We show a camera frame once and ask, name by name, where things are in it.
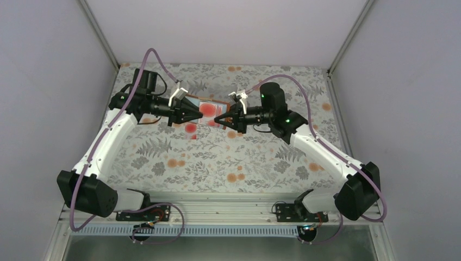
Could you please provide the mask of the brown leather card holder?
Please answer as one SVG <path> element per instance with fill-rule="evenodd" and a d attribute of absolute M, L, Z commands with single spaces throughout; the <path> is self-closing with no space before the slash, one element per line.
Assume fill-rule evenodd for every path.
<path fill-rule="evenodd" d="M 185 98 L 196 105 L 199 108 L 199 112 L 203 114 L 200 119 L 192 120 L 192 123 L 226 129 L 226 126 L 216 123 L 214 118 L 228 112 L 231 107 L 229 103 L 191 95 L 186 95 Z"/>

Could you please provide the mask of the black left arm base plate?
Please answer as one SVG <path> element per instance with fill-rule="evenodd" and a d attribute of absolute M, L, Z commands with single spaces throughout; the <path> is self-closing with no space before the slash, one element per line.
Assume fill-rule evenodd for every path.
<path fill-rule="evenodd" d="M 157 206 L 140 213 L 120 212 L 116 221 L 127 222 L 167 222 L 170 219 L 171 206 Z"/>

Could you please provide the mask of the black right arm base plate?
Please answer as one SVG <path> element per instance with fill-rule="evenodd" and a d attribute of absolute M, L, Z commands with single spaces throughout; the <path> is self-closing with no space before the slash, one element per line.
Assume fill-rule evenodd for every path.
<path fill-rule="evenodd" d="M 283 223 L 319 223 L 329 221 L 328 215 L 323 212 L 310 213 L 304 206 L 299 207 L 294 203 L 286 203 L 283 201 L 275 202 L 271 208 L 271 212 L 275 214 L 278 222 Z"/>

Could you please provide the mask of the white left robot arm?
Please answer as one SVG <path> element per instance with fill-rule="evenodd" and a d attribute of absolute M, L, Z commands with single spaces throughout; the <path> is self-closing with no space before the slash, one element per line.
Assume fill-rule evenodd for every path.
<path fill-rule="evenodd" d="M 147 202 L 147 194 L 133 189 L 114 189 L 107 184 L 109 171 L 128 134 L 145 114 L 167 119 L 168 126 L 198 120 L 203 114 L 176 85 L 169 98 L 155 94 L 159 74 L 136 69 L 133 82 L 110 100 L 105 123 L 90 148 L 70 171 L 62 170 L 57 184 L 67 207 L 107 217 L 113 212 L 136 211 Z"/>

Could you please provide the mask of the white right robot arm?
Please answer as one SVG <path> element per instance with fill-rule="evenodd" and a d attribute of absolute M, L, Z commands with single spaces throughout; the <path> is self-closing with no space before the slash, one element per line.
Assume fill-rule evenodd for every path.
<path fill-rule="evenodd" d="M 310 156 L 334 178 L 330 188 L 310 189 L 295 199 L 299 217 L 339 212 L 352 221 L 362 218 L 380 198 L 379 168 L 372 162 L 361 163 L 325 140 L 308 119 L 288 108 L 279 84 L 264 83 L 259 91 L 261 105 L 255 107 L 246 105 L 244 91 L 231 93 L 234 105 L 214 121 L 242 134 L 249 125 L 267 124 L 270 133 Z"/>

